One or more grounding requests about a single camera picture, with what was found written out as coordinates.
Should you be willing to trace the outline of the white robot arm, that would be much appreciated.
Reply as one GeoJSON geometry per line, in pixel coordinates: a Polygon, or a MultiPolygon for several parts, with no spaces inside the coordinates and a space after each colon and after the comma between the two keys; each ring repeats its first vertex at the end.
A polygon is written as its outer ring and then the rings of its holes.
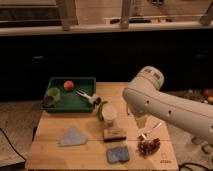
{"type": "Polygon", "coordinates": [[[146,66],[123,89],[134,115],[146,112],[213,144],[213,106],[160,91],[164,75],[146,66]]]}

